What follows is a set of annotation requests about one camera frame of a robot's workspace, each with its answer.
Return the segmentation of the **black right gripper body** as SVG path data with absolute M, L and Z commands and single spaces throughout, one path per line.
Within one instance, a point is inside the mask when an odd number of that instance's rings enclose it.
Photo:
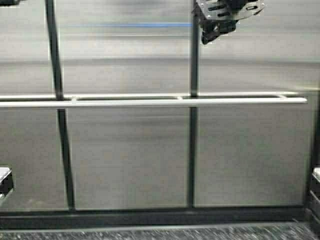
M 263 0 L 196 0 L 193 14 L 201 28 L 201 42 L 207 45 L 222 35 L 234 32 L 240 20 L 258 15 Z

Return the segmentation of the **robot base left corner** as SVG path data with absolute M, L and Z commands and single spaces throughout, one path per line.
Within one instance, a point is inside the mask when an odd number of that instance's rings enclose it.
M 0 202 L 14 190 L 12 169 L 7 166 L 0 167 Z

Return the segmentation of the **robot base right corner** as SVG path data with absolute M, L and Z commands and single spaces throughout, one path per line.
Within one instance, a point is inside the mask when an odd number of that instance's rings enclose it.
M 320 199 L 320 168 L 314 168 L 311 175 L 310 193 L 316 198 Z

